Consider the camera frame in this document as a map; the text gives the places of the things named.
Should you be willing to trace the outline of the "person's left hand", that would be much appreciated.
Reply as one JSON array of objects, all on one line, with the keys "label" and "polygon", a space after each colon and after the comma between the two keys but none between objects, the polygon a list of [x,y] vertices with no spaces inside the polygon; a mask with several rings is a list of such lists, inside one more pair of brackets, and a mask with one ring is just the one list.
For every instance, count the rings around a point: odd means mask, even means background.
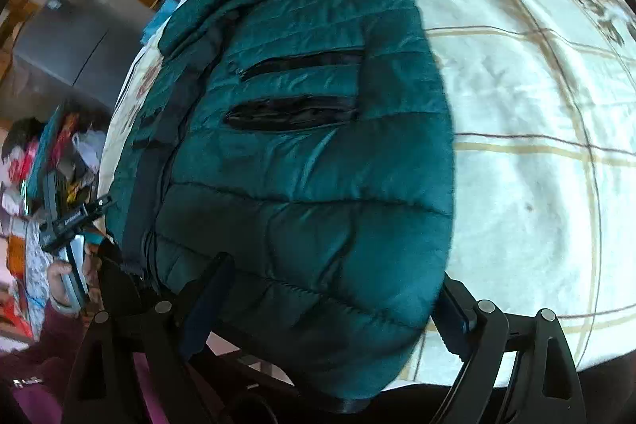
[{"label": "person's left hand", "polygon": [[77,315],[90,302],[99,304],[98,271],[101,260],[91,243],[76,237],[54,256],[47,268],[50,304],[59,313]]}]

